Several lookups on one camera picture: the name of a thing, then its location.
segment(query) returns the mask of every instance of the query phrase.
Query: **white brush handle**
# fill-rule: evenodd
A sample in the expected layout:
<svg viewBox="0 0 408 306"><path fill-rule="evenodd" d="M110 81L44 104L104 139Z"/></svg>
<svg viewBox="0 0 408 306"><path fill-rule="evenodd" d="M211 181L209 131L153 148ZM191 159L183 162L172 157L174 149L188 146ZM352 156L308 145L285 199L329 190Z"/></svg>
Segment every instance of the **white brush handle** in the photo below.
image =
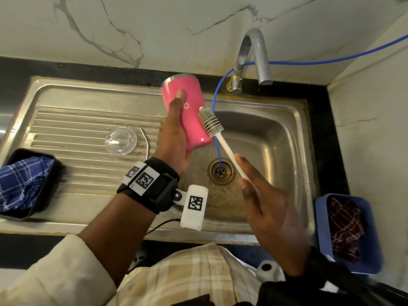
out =
<svg viewBox="0 0 408 306"><path fill-rule="evenodd" d="M241 174L241 177L248 180L249 182L251 182L248 178L248 176L244 173L244 171L242 170L242 168L239 166L239 164L237 163L237 161L234 158L234 153L232 152L230 146L228 145L228 143L225 141L225 139L222 137L221 132L218 132L215 137L218 139L218 141L220 142L222 148L224 148L225 152L227 153L227 155L229 156L231 162L235 165L235 167L237 168L238 172Z"/></svg>

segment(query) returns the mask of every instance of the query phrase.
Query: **stainless steel sink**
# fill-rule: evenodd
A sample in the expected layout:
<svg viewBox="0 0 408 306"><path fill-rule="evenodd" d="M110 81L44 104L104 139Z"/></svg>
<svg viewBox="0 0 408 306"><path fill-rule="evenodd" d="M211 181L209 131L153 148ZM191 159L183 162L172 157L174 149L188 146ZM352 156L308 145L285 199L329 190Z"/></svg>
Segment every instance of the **stainless steel sink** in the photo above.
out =
<svg viewBox="0 0 408 306"><path fill-rule="evenodd" d="M210 105L212 95L204 97L208 99L206 105ZM306 110L304 101L231 95L218 97L216 114L232 150L247 157L271 184L291 194L308 234L312 235L315 182ZM26 147L55 154L64 164L65 172L45 211L22 223L0 220L0 231L39 234L81 231L110 201L129 167L144 160L146 143L138 129L144 128L153 154L166 115L159 88L34 78L3 140L0 164L14 149ZM107 153L104 145L105 136L118 126L130 127L138 137L135 150L125 156ZM222 157L227 158L220 148ZM209 165L215 159L214 144L196 150L180 181L184 190L191 184L209 189L203 231L169 223L148 235L149 238L257 242L245 221L244 201L237 184L239 174L228 175L227 185L215 184L211 166L209 173ZM179 206L172 207L157 216L152 227L180 215Z"/></svg>

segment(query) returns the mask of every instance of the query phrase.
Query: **pink tumbler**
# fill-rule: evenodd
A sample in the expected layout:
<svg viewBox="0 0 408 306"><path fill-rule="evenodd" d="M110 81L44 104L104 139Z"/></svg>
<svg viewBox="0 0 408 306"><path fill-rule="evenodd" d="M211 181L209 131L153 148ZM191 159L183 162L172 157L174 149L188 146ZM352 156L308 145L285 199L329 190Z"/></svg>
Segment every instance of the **pink tumbler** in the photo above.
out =
<svg viewBox="0 0 408 306"><path fill-rule="evenodd" d="M176 97L177 91L186 91L186 102L181 111L180 123L187 137L187 151L210 144L209 137L198 119L200 107L204 106L204 97L197 77L192 74L178 74L167 78L160 87L167 111L170 102Z"/></svg>

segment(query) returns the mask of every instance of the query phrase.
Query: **beige checked shirt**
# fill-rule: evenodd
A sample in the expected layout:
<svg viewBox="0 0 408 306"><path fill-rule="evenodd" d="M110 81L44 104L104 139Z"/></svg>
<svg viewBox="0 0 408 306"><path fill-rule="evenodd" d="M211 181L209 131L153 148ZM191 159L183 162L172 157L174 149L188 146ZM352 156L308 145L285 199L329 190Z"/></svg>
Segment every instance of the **beige checked shirt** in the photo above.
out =
<svg viewBox="0 0 408 306"><path fill-rule="evenodd" d="M0 305L172 305L210 294L216 306L258 300L261 283L215 243L173 253L152 267L139 267L119 288L88 246L68 235L0 293Z"/></svg>

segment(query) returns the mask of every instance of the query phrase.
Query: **shirt sleeve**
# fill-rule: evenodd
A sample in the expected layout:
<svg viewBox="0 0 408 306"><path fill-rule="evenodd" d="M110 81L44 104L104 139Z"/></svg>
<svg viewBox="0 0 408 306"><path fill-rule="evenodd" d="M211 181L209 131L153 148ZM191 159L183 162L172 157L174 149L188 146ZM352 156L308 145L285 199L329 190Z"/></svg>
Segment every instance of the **shirt sleeve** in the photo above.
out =
<svg viewBox="0 0 408 306"><path fill-rule="evenodd" d="M76 235L66 236L12 287L1 305L105 305L116 286L93 252Z"/></svg>

